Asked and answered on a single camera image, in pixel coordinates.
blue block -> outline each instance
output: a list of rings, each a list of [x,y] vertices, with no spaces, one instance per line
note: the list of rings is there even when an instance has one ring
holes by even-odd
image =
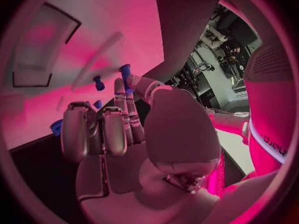
[[[101,81],[101,77],[100,76],[96,76],[94,78],[94,82],[96,83],[96,89],[97,89],[97,91],[102,91],[105,88],[105,85]]]
[[[128,83],[127,83],[127,78],[128,78],[128,76],[131,74],[130,65],[127,64],[127,65],[122,66],[122,67],[120,68],[120,72],[122,73],[122,77],[123,77],[123,81],[124,81],[124,85],[125,85],[126,93],[133,93],[134,90],[131,89],[131,88],[128,86]]]
[[[94,107],[97,109],[100,109],[102,107],[102,102],[101,101],[95,101]]]
[[[62,125],[62,119],[60,119],[60,120],[54,122],[54,123],[50,126],[50,128],[51,128],[51,130],[52,130],[52,132],[53,132],[53,134],[54,134],[55,136],[59,136],[59,135],[60,135],[61,125]]]

blue object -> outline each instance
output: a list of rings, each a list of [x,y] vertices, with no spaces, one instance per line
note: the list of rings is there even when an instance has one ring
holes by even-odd
[[[101,101],[95,101],[94,107],[97,109],[100,109],[102,107],[102,102]]]
[[[120,72],[122,73],[122,77],[123,77],[123,81],[124,81],[124,85],[125,85],[126,93],[133,93],[134,90],[131,89],[131,88],[128,86],[128,83],[127,83],[127,78],[128,78],[128,76],[131,74],[130,65],[127,64],[127,65],[122,66],[122,67],[120,68]]]
[[[62,125],[62,119],[60,119],[60,120],[54,122],[54,123],[50,126],[50,128],[51,128],[51,130],[52,130],[52,132],[53,132],[53,134],[54,134],[55,136],[59,136],[59,135],[60,135],[61,125]]]
[[[101,77],[100,76],[96,76],[94,78],[94,81],[96,83],[96,88],[97,88],[97,91],[102,91],[104,88],[105,88],[105,85],[104,83],[101,81]]]

